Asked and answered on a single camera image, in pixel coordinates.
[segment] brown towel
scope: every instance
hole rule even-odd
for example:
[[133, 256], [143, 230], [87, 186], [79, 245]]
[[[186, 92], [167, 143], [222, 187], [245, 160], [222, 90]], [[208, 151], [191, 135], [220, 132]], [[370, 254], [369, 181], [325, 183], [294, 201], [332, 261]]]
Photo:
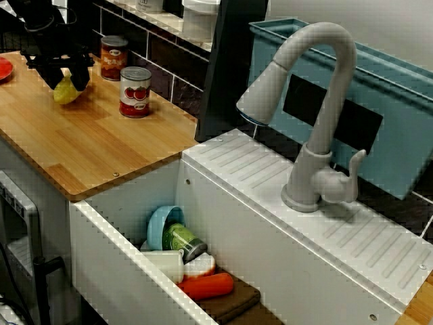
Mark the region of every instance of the brown towel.
[[227, 325], [283, 325], [283, 322], [264, 305], [258, 303], [253, 308], [227, 323]]
[[[218, 267], [215, 274], [222, 272], [225, 271]], [[231, 293], [197, 301], [197, 304], [220, 325], [228, 323], [260, 301], [260, 291], [235, 276], [231, 277], [234, 282]]]

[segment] yellow fruit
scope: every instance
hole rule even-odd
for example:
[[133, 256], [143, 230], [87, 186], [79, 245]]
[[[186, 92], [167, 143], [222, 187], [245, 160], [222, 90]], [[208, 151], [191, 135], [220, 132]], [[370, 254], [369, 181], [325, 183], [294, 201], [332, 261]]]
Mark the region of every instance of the yellow fruit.
[[73, 102], [82, 91], [77, 91], [74, 84], [70, 80], [70, 75], [66, 75], [62, 81], [55, 86], [54, 89], [54, 101], [61, 105], [69, 104]]

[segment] faucet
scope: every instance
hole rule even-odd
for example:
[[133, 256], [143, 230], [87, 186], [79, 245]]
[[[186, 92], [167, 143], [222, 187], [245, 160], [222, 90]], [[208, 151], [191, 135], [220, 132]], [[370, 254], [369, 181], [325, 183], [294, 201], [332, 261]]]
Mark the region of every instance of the faucet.
[[358, 168], [366, 151], [361, 150], [351, 158], [348, 177], [329, 166], [331, 142], [357, 63], [357, 48], [352, 36], [331, 22], [301, 28], [283, 43], [271, 63], [236, 104], [247, 121], [259, 126], [268, 125], [290, 69], [305, 51], [318, 44], [334, 48], [336, 67], [309, 140], [303, 144], [289, 182], [281, 191], [281, 199], [286, 205], [305, 213], [319, 208], [320, 197], [329, 203], [339, 203], [352, 202], [358, 196]]

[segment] sink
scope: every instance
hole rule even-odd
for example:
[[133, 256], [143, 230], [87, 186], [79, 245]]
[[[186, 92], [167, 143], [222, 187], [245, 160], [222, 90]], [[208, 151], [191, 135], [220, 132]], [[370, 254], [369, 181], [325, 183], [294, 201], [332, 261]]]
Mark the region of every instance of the sink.
[[152, 212], [178, 205], [217, 264], [285, 324], [393, 325], [432, 271], [433, 246], [358, 202], [292, 210], [280, 196], [292, 167], [233, 130], [71, 203], [74, 287], [109, 325], [216, 324], [137, 249]]

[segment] wooden countertop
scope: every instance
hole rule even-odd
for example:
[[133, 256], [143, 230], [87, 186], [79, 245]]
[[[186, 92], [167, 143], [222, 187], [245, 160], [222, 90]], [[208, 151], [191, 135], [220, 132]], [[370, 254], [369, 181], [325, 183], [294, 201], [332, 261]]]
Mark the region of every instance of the wooden countertop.
[[433, 272], [428, 276], [395, 325], [428, 325], [433, 318]]
[[155, 93], [149, 116], [121, 115], [119, 82], [101, 78], [99, 62], [89, 69], [86, 90], [62, 106], [18, 52], [1, 56], [14, 72], [0, 83], [0, 135], [72, 202], [176, 160], [197, 144], [196, 119]]

